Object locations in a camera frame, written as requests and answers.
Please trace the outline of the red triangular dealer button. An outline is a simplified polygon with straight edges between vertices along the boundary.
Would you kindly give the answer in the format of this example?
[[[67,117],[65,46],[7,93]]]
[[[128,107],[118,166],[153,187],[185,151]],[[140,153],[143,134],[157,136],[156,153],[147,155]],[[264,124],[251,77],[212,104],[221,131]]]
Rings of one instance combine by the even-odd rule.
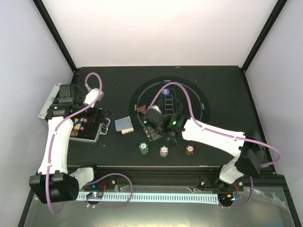
[[[142,106],[138,107],[138,108],[136,109],[136,111],[137,111],[137,112],[140,112],[140,113],[142,113],[142,114],[145,114],[145,113],[146,113],[146,105],[142,105]]]

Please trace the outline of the green poker chip stack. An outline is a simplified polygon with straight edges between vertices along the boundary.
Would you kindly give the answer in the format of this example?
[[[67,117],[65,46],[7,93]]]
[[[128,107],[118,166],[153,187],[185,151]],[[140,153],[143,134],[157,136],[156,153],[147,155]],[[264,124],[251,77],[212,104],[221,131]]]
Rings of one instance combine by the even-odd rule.
[[[147,143],[145,143],[145,142],[140,143],[139,150],[140,150],[141,154],[146,155],[149,152]]]

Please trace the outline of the blue poker chip stack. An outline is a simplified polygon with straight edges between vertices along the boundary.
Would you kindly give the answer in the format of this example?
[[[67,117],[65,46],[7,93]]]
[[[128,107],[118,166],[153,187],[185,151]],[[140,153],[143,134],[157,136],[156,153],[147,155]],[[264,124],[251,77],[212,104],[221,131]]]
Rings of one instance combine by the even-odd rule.
[[[160,148],[160,155],[162,157],[166,157],[168,155],[169,149],[166,146],[162,146]]]

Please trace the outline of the purple round blind button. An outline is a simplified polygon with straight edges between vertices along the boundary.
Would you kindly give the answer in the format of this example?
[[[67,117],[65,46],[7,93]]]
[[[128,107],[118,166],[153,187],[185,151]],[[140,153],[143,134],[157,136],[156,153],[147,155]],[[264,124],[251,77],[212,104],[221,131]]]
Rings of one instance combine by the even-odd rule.
[[[168,88],[164,88],[161,93],[165,96],[169,95],[170,94],[170,90]]]

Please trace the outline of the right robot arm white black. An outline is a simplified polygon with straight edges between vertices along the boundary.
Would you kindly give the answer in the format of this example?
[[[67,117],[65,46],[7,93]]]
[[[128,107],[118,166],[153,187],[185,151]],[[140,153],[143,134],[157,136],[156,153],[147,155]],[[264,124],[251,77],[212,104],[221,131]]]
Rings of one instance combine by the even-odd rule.
[[[149,141],[165,137],[176,143],[177,139],[206,144],[232,155],[231,161],[220,168],[214,184],[225,191],[243,176],[258,176],[265,154],[264,145],[257,140],[258,134],[250,131],[229,131],[204,124],[193,117],[174,113],[163,114],[157,106],[149,108],[142,117],[143,130]]]

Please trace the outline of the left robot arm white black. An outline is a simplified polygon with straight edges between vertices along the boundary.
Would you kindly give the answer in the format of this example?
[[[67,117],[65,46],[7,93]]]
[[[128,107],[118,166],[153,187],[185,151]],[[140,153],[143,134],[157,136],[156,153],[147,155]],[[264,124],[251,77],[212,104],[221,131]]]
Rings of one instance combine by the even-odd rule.
[[[83,186],[96,189],[101,185],[95,165],[80,167],[72,174],[67,168],[69,141],[78,136],[80,123],[91,122],[96,128],[93,138],[98,139],[100,126],[108,116],[107,110],[96,107],[104,95],[102,89],[87,90],[75,84],[54,85],[38,116],[48,125],[48,137],[42,163],[30,176],[29,186],[44,204],[74,201]]]

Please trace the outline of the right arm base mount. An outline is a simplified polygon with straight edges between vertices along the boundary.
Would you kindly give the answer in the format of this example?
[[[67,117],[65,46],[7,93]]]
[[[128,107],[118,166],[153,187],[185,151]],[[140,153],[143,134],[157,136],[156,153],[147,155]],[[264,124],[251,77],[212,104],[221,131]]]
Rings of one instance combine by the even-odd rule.
[[[217,194],[219,203],[225,207],[231,207],[236,200],[242,198],[243,187],[241,185],[238,186],[239,180],[228,184],[215,175],[202,175],[199,180],[198,189]]]

